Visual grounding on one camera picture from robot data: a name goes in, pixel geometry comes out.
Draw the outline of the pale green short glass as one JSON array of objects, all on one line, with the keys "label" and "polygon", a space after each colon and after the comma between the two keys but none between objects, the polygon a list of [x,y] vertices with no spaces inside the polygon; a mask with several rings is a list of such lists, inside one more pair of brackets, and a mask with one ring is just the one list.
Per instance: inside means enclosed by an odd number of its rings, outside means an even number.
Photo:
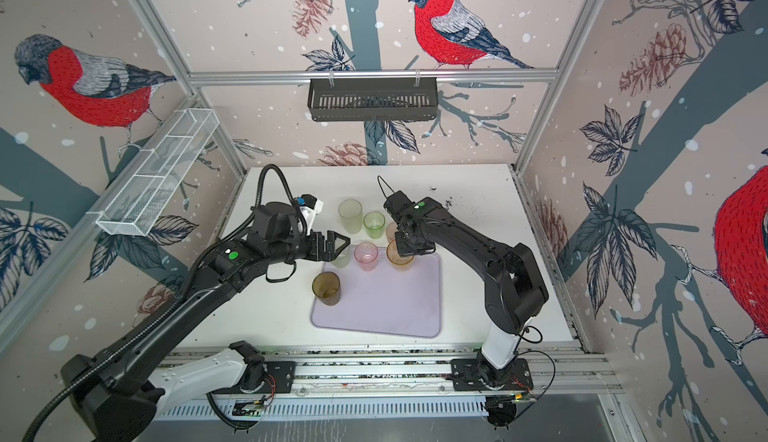
[{"label": "pale green short glass", "polygon": [[350,245],[348,245],[346,248],[344,248],[339,253],[339,255],[332,261],[332,264],[335,267],[338,267],[338,268],[343,268],[343,267],[347,266],[349,264],[350,258],[351,258],[351,256],[350,256],[350,249],[351,249]]}]

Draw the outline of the yellow faceted glass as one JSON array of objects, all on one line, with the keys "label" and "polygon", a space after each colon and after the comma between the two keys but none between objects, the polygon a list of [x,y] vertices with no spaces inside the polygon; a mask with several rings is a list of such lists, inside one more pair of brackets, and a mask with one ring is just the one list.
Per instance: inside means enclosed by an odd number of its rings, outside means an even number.
[{"label": "yellow faceted glass", "polygon": [[399,254],[397,243],[395,241],[390,242],[386,249],[386,256],[390,264],[399,271],[408,270],[413,263],[414,256],[402,256]]}]

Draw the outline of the pink faceted glass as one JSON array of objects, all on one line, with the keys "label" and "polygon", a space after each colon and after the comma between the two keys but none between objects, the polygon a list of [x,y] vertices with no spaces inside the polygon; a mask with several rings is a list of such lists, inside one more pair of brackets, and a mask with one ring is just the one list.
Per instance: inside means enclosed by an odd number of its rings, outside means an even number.
[{"label": "pink faceted glass", "polygon": [[379,261],[379,247],[373,242],[361,242],[354,249],[353,255],[363,271],[372,271]]}]

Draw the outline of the olive amber textured glass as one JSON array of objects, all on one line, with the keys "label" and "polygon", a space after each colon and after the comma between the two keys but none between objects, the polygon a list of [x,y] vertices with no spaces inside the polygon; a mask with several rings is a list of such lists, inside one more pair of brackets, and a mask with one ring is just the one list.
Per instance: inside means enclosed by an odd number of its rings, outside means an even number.
[{"label": "olive amber textured glass", "polygon": [[341,282],[335,272],[321,272],[312,282],[312,291],[317,300],[325,305],[336,305],[341,298]]}]

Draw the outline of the tall pale green glass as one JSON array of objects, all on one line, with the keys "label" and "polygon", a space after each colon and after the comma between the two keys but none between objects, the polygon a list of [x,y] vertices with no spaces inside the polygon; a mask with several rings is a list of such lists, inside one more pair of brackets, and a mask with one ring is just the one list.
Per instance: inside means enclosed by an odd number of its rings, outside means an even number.
[{"label": "tall pale green glass", "polygon": [[360,201],[354,198],[343,200],[338,205],[338,214],[346,232],[356,234],[362,230],[363,207]]}]

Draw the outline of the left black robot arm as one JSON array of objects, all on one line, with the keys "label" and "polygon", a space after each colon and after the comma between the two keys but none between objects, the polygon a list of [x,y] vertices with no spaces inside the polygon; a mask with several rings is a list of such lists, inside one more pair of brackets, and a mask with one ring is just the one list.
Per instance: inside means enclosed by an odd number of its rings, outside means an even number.
[{"label": "left black robot arm", "polygon": [[349,237],[309,229],[296,201],[252,207],[250,216],[193,262],[177,298],[93,357],[77,355],[62,368],[64,389],[30,423],[32,441],[46,419],[71,401],[98,441],[132,441],[159,412],[170,390],[150,376],[202,321],[265,275],[273,264],[335,260]]}]

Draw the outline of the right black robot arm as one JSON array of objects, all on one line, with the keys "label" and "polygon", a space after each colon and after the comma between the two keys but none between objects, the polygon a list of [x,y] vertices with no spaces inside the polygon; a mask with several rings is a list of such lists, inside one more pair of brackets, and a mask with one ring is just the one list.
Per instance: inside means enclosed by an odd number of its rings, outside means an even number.
[{"label": "right black robot arm", "polygon": [[483,235],[431,197],[412,201],[398,191],[386,197],[383,207],[397,224],[400,256],[427,255],[441,246],[480,277],[491,325],[477,369],[489,388],[508,383],[526,324],[549,300],[532,250],[523,243],[510,246]]}]

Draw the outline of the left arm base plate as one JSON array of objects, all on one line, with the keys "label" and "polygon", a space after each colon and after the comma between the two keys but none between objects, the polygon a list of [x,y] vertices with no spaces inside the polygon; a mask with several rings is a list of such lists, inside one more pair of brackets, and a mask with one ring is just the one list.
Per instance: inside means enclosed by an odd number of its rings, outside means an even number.
[{"label": "left arm base plate", "polygon": [[295,369],[296,363],[293,361],[251,363],[234,386],[215,390],[214,394],[288,394],[292,389]]}]

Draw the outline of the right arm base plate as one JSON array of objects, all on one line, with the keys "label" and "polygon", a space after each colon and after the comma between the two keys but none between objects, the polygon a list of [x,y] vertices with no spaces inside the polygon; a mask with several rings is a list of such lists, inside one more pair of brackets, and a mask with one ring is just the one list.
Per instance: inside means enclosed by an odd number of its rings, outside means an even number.
[{"label": "right arm base plate", "polygon": [[475,359],[452,359],[446,379],[455,391],[531,392],[534,384],[528,362],[517,357],[502,369],[494,368],[482,356]]}]

